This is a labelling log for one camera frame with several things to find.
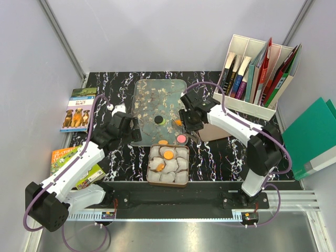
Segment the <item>round orange cookie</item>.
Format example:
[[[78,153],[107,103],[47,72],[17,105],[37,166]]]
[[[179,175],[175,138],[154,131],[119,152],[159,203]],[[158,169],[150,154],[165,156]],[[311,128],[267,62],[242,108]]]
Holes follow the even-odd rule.
[[[167,150],[164,152],[163,154],[163,157],[166,159],[166,160],[171,160],[174,158],[174,153],[170,150]]]

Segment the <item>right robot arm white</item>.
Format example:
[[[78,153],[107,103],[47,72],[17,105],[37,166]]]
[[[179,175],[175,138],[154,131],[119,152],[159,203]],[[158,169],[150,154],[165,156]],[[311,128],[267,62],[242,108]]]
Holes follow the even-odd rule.
[[[249,170],[237,197],[242,207],[252,207],[265,188],[266,179],[284,155],[277,129],[247,121],[212,97],[204,100],[193,92],[182,92],[180,100],[184,104],[178,111],[183,133],[192,136],[204,125],[211,124],[245,145]]]

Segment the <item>orange flower cookie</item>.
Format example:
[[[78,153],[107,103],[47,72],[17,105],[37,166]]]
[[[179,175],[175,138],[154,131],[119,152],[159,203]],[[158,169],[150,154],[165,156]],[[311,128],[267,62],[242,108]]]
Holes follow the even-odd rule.
[[[157,167],[156,167],[156,171],[157,172],[162,172],[163,170],[164,170],[164,168],[165,168],[165,165],[164,164],[159,164]]]

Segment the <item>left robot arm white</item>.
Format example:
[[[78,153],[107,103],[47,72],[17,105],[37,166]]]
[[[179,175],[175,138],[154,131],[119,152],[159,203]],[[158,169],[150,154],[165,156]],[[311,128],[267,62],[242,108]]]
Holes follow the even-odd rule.
[[[112,151],[114,144],[141,141],[136,117],[116,112],[109,123],[88,134],[88,139],[60,170],[40,184],[25,188],[24,217],[30,216],[50,232],[58,230],[68,216],[91,205],[103,208],[113,203],[113,189],[104,182],[94,182],[72,191],[77,182]]]

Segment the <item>black sandwich cookie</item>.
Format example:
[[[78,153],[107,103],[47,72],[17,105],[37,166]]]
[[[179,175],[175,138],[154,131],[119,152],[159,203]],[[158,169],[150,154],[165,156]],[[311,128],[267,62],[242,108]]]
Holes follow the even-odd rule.
[[[163,122],[163,117],[162,116],[156,116],[155,118],[154,118],[154,122],[156,123],[156,124],[161,124],[162,122]]]

